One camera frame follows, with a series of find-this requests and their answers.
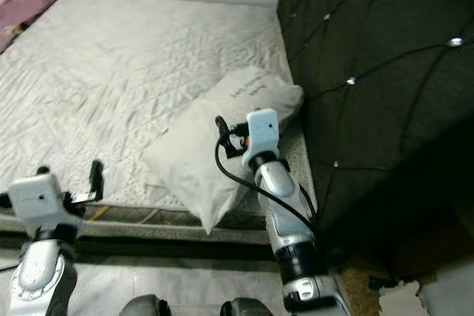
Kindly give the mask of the brown floor rug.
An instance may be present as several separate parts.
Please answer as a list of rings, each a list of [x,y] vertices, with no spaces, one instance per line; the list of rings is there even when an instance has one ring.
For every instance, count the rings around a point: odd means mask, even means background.
[[[352,316],[380,316],[380,295],[369,287],[370,278],[376,276],[378,273],[369,269],[342,269],[341,286]]]

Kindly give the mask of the silver robot leg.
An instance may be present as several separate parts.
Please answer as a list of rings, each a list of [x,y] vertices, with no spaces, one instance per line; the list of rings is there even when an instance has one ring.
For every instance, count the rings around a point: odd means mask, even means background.
[[[156,295],[140,295],[129,300],[119,316],[170,316],[168,303]]]
[[[250,297],[237,297],[224,302],[219,316],[274,316],[263,302]]]

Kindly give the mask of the white quilted mattress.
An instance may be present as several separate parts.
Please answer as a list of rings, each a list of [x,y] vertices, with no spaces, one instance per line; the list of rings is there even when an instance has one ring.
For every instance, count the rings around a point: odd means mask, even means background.
[[[290,80],[280,24],[264,6],[183,0],[58,0],[0,58],[0,189],[50,167],[62,188],[88,188],[104,164],[104,198],[89,235],[256,241],[254,195],[213,231],[150,184],[147,147],[231,70],[256,67]],[[304,136],[291,118],[281,157],[313,188]]]

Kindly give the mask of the white pillow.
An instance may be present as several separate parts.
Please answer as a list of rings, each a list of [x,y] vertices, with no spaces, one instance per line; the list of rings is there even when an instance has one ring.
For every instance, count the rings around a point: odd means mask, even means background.
[[[246,121],[248,113],[272,109],[280,119],[280,130],[285,131],[303,100],[301,86],[268,70],[231,70],[194,99],[166,133],[146,148],[142,160],[151,173],[150,184],[166,188],[210,234],[248,192],[216,165],[216,117],[223,117],[228,124],[239,124]]]

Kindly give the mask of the dark tufted headboard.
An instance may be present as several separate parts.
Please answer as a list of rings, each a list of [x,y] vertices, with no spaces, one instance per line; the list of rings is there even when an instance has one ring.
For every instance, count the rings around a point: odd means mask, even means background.
[[[280,0],[319,236],[413,273],[474,252],[474,0]]]

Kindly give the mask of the silver robot left leg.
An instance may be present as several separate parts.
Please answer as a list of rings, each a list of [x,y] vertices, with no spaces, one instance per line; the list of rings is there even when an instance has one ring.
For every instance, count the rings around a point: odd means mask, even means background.
[[[129,300],[119,316],[170,316],[168,303],[156,295],[140,295]]]

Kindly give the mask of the silver robot right leg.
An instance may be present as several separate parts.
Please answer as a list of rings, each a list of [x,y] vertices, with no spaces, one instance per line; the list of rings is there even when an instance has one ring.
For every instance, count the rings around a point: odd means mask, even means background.
[[[274,316],[263,302],[250,297],[237,297],[224,302],[219,316]]]

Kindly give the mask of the white torn cardboard piece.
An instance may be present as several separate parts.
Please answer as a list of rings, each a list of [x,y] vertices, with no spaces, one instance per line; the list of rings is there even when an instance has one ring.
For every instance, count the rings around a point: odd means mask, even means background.
[[[380,289],[379,316],[430,316],[418,296],[420,289],[417,281]]]

